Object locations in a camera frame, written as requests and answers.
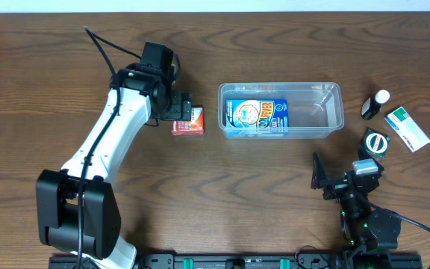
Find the dark green round-logo box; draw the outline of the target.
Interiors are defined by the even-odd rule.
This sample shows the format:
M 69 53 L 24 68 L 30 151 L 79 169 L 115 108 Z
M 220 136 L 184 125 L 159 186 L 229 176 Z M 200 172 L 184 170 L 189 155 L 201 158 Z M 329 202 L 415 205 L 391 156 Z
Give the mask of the dark green round-logo box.
M 363 150 L 376 160 L 384 160 L 389 149 L 390 137 L 368 128 L 361 141 Z

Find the blue Cool Fever box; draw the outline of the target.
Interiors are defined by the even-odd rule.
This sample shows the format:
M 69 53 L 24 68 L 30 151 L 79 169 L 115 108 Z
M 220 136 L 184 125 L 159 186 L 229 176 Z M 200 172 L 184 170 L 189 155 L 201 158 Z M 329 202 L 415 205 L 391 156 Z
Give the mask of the blue Cool Fever box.
M 227 99 L 226 125 L 236 129 L 280 129 L 289 126 L 284 99 Z

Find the white green Panadol box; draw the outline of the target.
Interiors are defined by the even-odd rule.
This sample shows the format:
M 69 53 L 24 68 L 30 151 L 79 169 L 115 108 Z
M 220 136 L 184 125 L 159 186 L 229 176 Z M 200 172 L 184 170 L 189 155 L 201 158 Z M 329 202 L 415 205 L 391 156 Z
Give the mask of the white green Panadol box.
M 425 132 L 402 106 L 387 114 L 384 119 L 412 152 L 430 143 Z

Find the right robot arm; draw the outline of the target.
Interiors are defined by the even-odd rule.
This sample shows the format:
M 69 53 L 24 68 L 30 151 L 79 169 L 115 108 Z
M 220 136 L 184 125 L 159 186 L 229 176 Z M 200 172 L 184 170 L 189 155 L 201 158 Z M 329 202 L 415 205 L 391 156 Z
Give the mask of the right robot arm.
M 378 186 L 384 168 L 375 159 L 362 153 L 352 169 L 340 179 L 329 179 L 320 156 L 313 154 L 311 188 L 323 190 L 324 200 L 336 200 L 341 207 L 343 237 L 352 246 L 341 252 L 346 266 L 353 268 L 359 256 L 394 250 L 401 230 L 401 220 L 385 209 L 370 204 L 368 194 Z

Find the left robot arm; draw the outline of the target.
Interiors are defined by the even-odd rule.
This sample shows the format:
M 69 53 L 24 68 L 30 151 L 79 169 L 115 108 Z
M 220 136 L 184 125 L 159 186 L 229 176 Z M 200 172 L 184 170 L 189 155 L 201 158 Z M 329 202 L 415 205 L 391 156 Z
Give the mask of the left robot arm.
M 173 50 L 147 42 L 139 62 L 113 73 L 103 112 L 78 151 L 59 171 L 40 174 L 40 241 L 75 256 L 62 268 L 135 265 L 137 249 L 120 235 L 113 185 L 128 148 L 150 120 L 191 119 L 191 94 L 172 90 L 180 72 Z

